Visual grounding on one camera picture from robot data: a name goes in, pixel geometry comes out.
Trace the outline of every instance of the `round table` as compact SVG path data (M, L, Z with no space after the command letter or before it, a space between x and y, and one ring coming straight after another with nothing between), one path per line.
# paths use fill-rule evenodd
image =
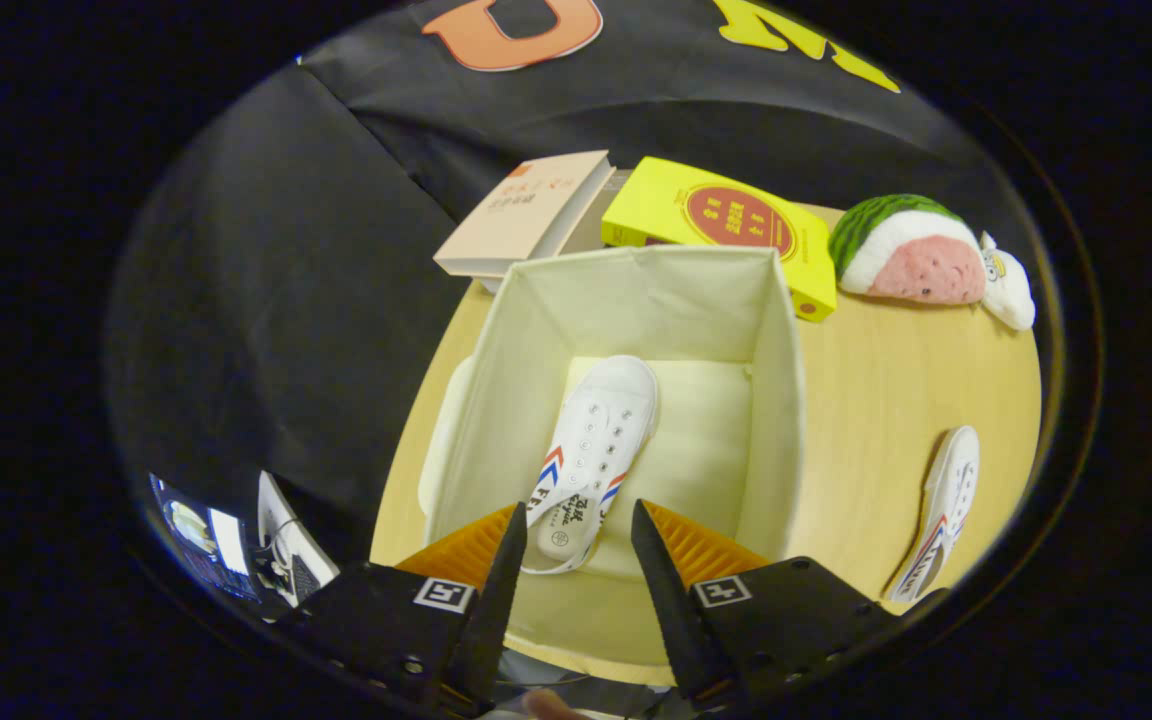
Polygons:
M829 227L841 210L804 205ZM397 564L424 544L416 500L444 393L473 353L493 296L473 282L426 370L385 484L371 560ZM838 294L824 323L799 324L806 366L808 437L791 554L811 556L887 611L882 599L915 541L922 486L947 430L973 425L980 482L963 535L933 588L973 568L1029 484L1043 387L1033 333L1007 328L984 306L929 306ZM666 666L564 655L559 647L506 646L539 660L627 683L672 684Z

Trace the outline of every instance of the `fabric storage box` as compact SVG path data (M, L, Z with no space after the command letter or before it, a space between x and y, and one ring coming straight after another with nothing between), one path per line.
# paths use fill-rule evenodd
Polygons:
M506 641L535 655L562 649L574 670L668 673L630 543L639 498L786 558L804 376L772 250L626 247L513 265L431 438L419 493L425 543L525 501L562 401L597 361L620 354L657 374L655 433L584 566L520 575Z

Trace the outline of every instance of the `cable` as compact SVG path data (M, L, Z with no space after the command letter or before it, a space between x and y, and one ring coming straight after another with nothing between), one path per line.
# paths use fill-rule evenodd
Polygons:
M256 552L265 552L266 550L270 550L271 547L274 547L274 543L278 541L279 535L281 535L283 532L283 528L290 525L291 523L300 523L300 522L301 522L301 518L283 520L283 524L279 525L279 528L274 529L273 533L270 533L270 541L265 543L265 544L259 544L259 546L255 546L253 550Z

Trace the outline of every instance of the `white plush toy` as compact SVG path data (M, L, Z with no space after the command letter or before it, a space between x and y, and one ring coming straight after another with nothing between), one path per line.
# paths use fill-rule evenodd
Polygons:
M991 311L1007 327L1028 331L1034 325L1034 301L1029 295L1029 275L1010 252L998 250L990 234L980 233L980 255L984 256L984 300Z

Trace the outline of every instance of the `red and blue stripe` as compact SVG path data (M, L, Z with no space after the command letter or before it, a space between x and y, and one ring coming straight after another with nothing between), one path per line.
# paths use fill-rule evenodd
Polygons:
M551 478L554 486L558 486L558 470L563 468L563 446L559 445L545 456L544 467L540 469L540 477L536 478L536 484L544 483L545 478Z
M608 484L607 486L607 492L602 493L602 500L599 501L599 505L611 502L612 498L616 497L617 492L621 492L621 483L624 479L626 479L626 473L621 473L617 476L616 479L612 480L612 484Z

